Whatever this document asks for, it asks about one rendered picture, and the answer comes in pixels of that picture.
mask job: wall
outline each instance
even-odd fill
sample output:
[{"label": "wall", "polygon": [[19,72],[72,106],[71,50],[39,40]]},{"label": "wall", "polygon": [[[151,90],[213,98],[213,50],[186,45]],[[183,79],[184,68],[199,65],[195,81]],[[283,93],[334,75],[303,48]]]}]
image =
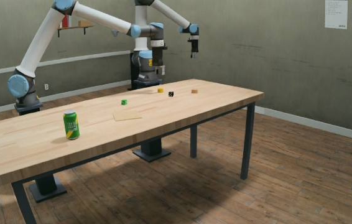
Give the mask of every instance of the wall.
[{"label": "wall", "polygon": [[348,29],[325,28],[325,1],[162,0],[200,25],[200,53],[163,22],[165,82],[198,78],[263,91],[258,106],[352,129],[352,1]]},{"label": "wall", "polygon": [[[0,69],[19,65],[35,33],[47,15],[53,0],[0,1]],[[93,9],[112,16],[134,22],[134,3],[125,0],[80,0]],[[72,17],[73,26],[81,18]],[[113,37],[111,29],[92,23],[94,27],[86,30],[70,29],[60,31],[53,36],[41,62],[133,50],[134,40],[124,34]],[[104,85],[130,79],[129,55],[83,60],[39,67],[36,70],[35,84],[39,96],[48,96],[66,91]],[[0,106],[15,102],[8,92],[6,83],[12,72],[0,74]]]}]

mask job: white wall trim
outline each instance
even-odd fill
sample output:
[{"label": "white wall trim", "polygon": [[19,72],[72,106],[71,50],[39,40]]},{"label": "white wall trim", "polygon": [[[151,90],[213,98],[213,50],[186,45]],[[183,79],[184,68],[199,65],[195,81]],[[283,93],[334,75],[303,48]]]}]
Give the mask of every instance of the white wall trim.
[{"label": "white wall trim", "polygon": [[[110,84],[105,84],[105,85],[100,85],[100,86],[93,86],[93,87],[89,87],[89,88],[84,88],[81,90],[74,90],[74,91],[68,91],[65,93],[59,93],[59,94],[55,94],[55,95],[44,96],[44,97],[40,97],[39,100],[41,102],[46,102],[46,101],[57,100],[57,99],[61,99],[61,98],[69,97],[69,96],[75,96],[75,95],[90,93],[93,91],[105,90],[108,88],[114,88],[114,87],[118,87],[118,86],[129,85],[129,84],[131,84],[131,81],[125,80],[125,81],[120,81],[120,82],[115,82],[115,83],[110,83]],[[0,106],[0,112],[13,110],[13,109],[14,109],[14,104]]]},{"label": "white wall trim", "polygon": [[293,114],[288,114],[288,113],[284,113],[284,112],[280,112],[272,109],[263,108],[260,106],[255,106],[255,112],[352,138],[352,130],[347,128],[342,128],[336,125],[327,124],[320,121],[315,121],[312,119],[296,116]]},{"label": "white wall trim", "polygon": [[[56,65],[59,63],[76,62],[76,61],[80,61],[80,60],[87,60],[87,59],[94,59],[94,58],[110,57],[110,56],[117,56],[117,55],[128,55],[130,53],[131,53],[130,50],[124,50],[124,51],[120,51],[120,52],[108,52],[108,53],[102,53],[102,54],[84,55],[84,56],[72,57],[72,58],[63,58],[63,59],[51,60],[51,61],[47,61],[47,62],[40,62],[40,63],[38,63],[38,67],[47,66],[47,65]],[[0,74],[6,73],[6,72],[13,72],[15,68],[16,68],[16,66],[10,67],[10,68],[1,68]]]}]

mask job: can label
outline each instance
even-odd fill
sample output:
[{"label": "can label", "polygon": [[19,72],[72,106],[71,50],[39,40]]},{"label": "can label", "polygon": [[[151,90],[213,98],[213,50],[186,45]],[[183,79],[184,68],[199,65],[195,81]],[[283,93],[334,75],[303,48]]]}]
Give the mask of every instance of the can label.
[{"label": "can label", "polygon": [[75,110],[67,110],[64,112],[65,135],[68,139],[76,139],[79,137],[78,116]]}]

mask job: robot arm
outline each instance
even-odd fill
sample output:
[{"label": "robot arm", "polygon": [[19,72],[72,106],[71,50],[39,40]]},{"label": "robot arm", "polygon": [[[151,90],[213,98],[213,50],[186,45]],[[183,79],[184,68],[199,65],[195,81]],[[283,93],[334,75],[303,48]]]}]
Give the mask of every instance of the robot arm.
[{"label": "robot arm", "polygon": [[117,29],[133,38],[139,37],[141,28],[116,17],[79,4],[76,0],[55,0],[42,25],[39,27],[24,58],[7,82],[10,94],[17,98],[16,109],[39,108],[42,106],[35,93],[35,70],[64,15],[77,15],[111,29]]},{"label": "robot arm", "polygon": [[177,12],[175,12],[173,9],[166,6],[160,0],[135,0],[135,3],[137,6],[139,5],[152,6],[154,9],[158,10],[166,17],[174,21],[176,24],[178,24],[180,26],[179,27],[180,33],[190,34],[191,36],[188,41],[192,43],[191,58],[197,57],[198,40],[200,38],[199,25],[191,24],[186,19],[184,19],[181,15],[177,14]]}]

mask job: wooden shelf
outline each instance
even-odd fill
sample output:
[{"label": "wooden shelf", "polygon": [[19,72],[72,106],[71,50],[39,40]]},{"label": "wooden shelf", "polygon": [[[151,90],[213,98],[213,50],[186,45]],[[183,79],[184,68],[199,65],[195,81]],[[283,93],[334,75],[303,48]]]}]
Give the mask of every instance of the wooden shelf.
[{"label": "wooden shelf", "polygon": [[64,29],[76,29],[76,28],[83,28],[83,35],[85,35],[85,34],[86,34],[86,28],[94,27],[94,26],[95,26],[95,25],[57,28],[57,37],[60,37],[60,30],[64,30]]}]

